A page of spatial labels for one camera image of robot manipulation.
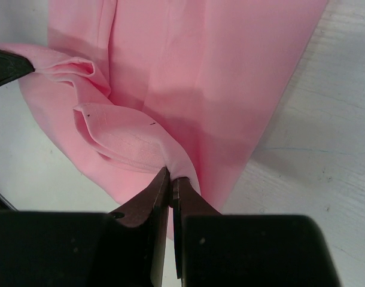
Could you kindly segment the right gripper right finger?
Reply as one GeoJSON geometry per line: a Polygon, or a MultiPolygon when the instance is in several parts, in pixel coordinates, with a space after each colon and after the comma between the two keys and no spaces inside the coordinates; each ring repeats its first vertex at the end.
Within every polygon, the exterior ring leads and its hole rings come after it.
{"type": "Polygon", "coordinates": [[[183,220],[187,216],[221,215],[191,185],[189,178],[173,180],[171,191],[171,208],[174,223],[174,251],[177,278],[183,283],[183,220]]]}

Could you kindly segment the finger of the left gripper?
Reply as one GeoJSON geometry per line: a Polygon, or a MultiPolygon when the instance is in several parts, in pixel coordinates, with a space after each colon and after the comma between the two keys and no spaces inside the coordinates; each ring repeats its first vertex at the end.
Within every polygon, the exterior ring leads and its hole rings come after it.
{"type": "Polygon", "coordinates": [[[0,87],[34,71],[34,66],[27,58],[0,50],[0,87]]]}

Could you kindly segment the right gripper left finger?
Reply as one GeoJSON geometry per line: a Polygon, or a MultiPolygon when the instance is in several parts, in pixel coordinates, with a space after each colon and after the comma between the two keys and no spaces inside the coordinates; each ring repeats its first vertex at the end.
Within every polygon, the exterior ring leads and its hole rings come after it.
{"type": "Polygon", "coordinates": [[[161,286],[169,212],[170,173],[111,212],[118,225],[114,247],[121,286],[161,286]]]}

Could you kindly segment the pink t shirt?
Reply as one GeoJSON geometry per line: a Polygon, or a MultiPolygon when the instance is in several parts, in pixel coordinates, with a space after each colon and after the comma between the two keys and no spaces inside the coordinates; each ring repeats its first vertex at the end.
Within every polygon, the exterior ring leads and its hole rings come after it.
{"type": "Polygon", "coordinates": [[[116,202],[163,167],[223,207],[325,1],[50,1],[19,80],[34,119],[116,202]]]}

